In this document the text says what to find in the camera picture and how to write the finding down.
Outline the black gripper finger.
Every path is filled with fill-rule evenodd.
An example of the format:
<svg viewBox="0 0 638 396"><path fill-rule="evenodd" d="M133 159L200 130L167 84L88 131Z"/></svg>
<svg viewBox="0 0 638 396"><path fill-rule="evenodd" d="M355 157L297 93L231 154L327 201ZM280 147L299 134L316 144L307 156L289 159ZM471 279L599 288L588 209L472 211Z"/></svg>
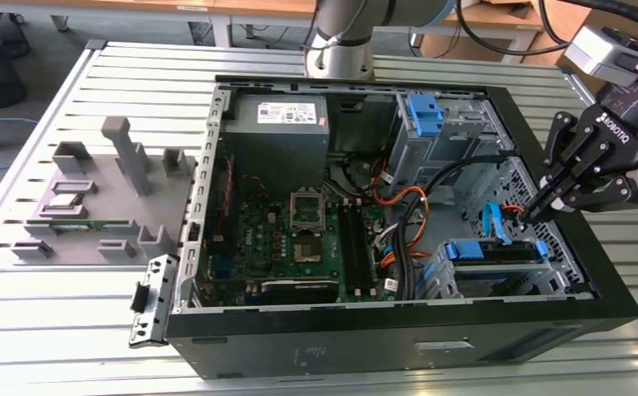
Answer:
<svg viewBox="0 0 638 396"><path fill-rule="evenodd" d="M524 204L520 222L547 222L557 211L571 212L591 203L601 161L613 146L600 124L605 116L604 111L584 111L579 117L561 111L553 117L543 176L537 192Z"/></svg>
<svg viewBox="0 0 638 396"><path fill-rule="evenodd" d="M604 177L595 174L583 175L577 180L567 177L555 188L553 196L549 207L564 212L638 209L638 169Z"/></svg>

